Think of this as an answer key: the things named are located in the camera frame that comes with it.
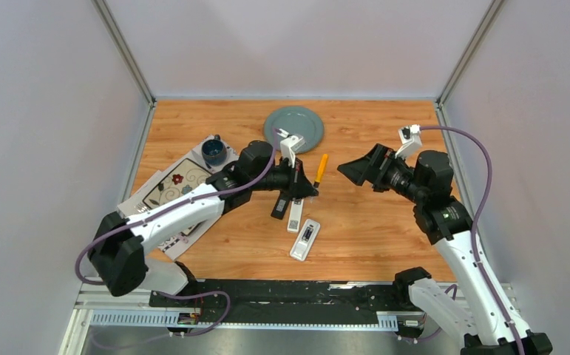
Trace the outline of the yellow handled screwdriver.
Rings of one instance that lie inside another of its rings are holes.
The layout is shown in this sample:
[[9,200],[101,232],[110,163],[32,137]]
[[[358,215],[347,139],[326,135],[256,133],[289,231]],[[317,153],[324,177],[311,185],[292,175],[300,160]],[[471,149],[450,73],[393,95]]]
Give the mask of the yellow handled screwdriver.
[[328,164],[328,159],[329,159],[329,155],[328,154],[323,154],[322,158],[320,160],[317,172],[316,172],[316,178],[313,182],[313,186],[315,189],[319,188],[320,183],[322,182],[322,178],[325,174],[325,170]]

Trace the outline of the white remote with batteries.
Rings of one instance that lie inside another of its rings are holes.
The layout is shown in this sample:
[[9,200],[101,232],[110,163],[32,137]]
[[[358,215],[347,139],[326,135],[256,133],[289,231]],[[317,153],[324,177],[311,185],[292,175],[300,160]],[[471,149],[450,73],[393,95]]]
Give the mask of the white remote with batteries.
[[304,262],[321,229],[321,224],[315,220],[307,219],[299,230],[289,255],[295,260]]

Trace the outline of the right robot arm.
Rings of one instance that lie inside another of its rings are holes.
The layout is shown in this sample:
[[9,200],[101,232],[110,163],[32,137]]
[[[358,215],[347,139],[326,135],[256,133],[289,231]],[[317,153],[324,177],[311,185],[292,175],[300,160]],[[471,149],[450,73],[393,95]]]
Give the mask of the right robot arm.
[[532,331],[519,315],[480,251],[469,212],[452,196],[454,172],[447,153],[425,150],[410,167],[392,149],[377,144],[338,170],[357,186],[369,182],[374,192],[393,190],[414,204],[417,226],[449,265],[469,306],[464,310],[418,267],[395,275],[393,300],[399,308],[424,311],[458,342],[462,354],[553,351],[548,336]]

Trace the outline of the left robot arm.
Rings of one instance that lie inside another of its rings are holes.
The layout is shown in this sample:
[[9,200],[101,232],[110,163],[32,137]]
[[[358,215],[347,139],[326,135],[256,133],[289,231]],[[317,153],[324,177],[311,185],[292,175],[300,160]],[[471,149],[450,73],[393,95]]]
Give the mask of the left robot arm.
[[100,281],[114,297],[137,288],[168,294],[180,307],[191,305],[197,286],[177,264],[150,258],[162,242],[185,229],[218,220],[247,203],[255,191],[278,191],[280,199],[315,197],[319,191],[306,178],[296,150],[300,135],[281,140],[282,157],[266,141],[252,141],[239,158],[211,175],[189,193],[153,210],[122,218],[105,216],[94,240],[81,252],[88,257]]

